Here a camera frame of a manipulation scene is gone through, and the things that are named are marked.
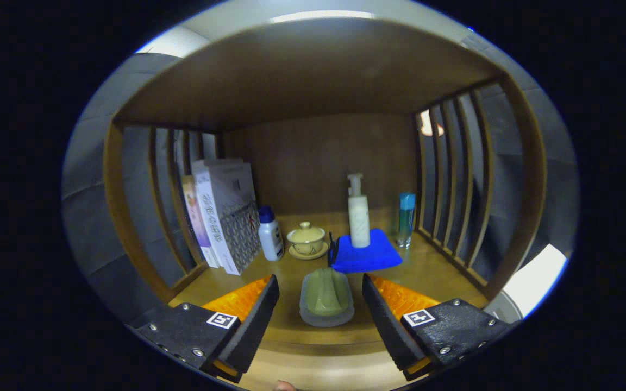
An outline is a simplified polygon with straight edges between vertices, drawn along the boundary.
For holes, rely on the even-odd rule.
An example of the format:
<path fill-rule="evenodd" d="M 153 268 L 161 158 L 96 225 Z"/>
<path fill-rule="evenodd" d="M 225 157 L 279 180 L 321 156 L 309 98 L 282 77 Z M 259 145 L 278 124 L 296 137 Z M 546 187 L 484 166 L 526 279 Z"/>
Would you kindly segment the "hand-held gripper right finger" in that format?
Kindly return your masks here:
<path fill-rule="evenodd" d="M 455 367 L 515 327 L 462 299 L 438 302 L 365 273 L 362 295 L 385 349 L 412 381 Z"/>

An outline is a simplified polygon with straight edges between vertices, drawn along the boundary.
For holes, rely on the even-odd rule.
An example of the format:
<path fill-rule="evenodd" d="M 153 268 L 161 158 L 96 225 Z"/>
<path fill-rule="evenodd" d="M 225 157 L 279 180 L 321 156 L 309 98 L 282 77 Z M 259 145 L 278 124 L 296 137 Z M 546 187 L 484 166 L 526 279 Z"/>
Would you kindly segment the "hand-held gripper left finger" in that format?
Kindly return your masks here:
<path fill-rule="evenodd" d="M 126 329 L 180 365 L 238 383 L 251 368 L 279 298 L 278 278 L 270 274 L 206 304 L 167 305 Z"/>

